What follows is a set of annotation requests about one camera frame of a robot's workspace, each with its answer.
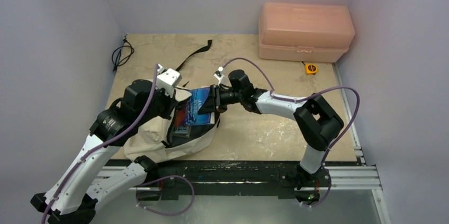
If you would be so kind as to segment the Jane Eyre paperback book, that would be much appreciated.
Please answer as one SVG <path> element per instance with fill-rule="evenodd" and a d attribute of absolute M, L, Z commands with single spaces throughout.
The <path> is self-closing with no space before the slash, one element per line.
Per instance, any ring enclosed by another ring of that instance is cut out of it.
<path fill-rule="evenodd" d="M 215 124 L 214 113 L 199 114 L 200 108 L 209 96 L 209 87 L 177 89 L 180 100 L 174 115 L 174 126 L 202 126 Z"/>

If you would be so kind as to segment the blue Treehouse paperback book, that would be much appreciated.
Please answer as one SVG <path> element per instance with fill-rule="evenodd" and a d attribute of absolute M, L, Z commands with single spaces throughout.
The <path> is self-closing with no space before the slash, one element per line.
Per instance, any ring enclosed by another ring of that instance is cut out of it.
<path fill-rule="evenodd" d="M 190 136 L 191 127 L 190 126 L 175 126 L 173 127 L 173 135 L 176 137 L 186 137 Z"/>

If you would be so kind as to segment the beige canvas backpack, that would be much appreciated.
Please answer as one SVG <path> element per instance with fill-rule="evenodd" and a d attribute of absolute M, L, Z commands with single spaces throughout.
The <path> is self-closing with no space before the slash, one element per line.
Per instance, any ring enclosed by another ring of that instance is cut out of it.
<path fill-rule="evenodd" d="M 182 100 L 176 97 L 177 107 Z M 196 154 L 208 148 L 220 124 L 220 115 L 214 112 L 215 124 L 190 126 L 191 132 L 188 138 L 176 137 L 173 135 L 176 108 L 172 118 L 156 117 L 140 126 L 138 133 L 124 144 L 124 156 L 132 161 L 146 156 L 155 163 L 162 163 Z"/>

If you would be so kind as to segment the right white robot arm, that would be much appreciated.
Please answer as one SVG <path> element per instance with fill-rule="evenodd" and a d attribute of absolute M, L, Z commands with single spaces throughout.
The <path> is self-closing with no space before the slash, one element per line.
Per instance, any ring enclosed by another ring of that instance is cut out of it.
<path fill-rule="evenodd" d="M 295 100 L 256 88 L 241 69 L 233 70 L 228 78 L 230 88 L 210 87 L 198 114 L 223 113 L 228 105 L 239 103 L 251 113 L 277 115 L 295 121 L 307 143 L 298 165 L 298 182 L 310 185 L 316 181 L 318 173 L 323 170 L 326 151 L 344 126 L 336 111 L 321 95 Z"/>

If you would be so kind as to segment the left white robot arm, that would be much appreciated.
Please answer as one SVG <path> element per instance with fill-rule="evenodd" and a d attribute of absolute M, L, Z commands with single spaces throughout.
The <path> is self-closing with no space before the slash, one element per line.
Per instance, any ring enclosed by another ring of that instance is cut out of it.
<path fill-rule="evenodd" d="M 41 223 L 90 223 L 96 212 L 125 190 L 157 182 L 158 165 L 141 155 L 122 172 L 94 183 L 94 179 L 140 126 L 153 118 L 170 118 L 177 104 L 177 78 L 138 79 L 124 90 L 122 97 L 98 114 L 86 140 L 69 168 L 47 192 L 31 199 L 43 214 Z"/>

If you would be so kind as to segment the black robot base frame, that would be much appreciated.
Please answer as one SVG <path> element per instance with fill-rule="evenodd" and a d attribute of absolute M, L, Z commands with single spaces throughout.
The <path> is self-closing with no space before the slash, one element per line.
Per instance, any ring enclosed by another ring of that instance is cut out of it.
<path fill-rule="evenodd" d="M 162 200 L 181 195 L 275 196 L 315 203 L 331 188 L 329 171 L 299 184 L 298 161 L 171 160 L 144 176 Z"/>

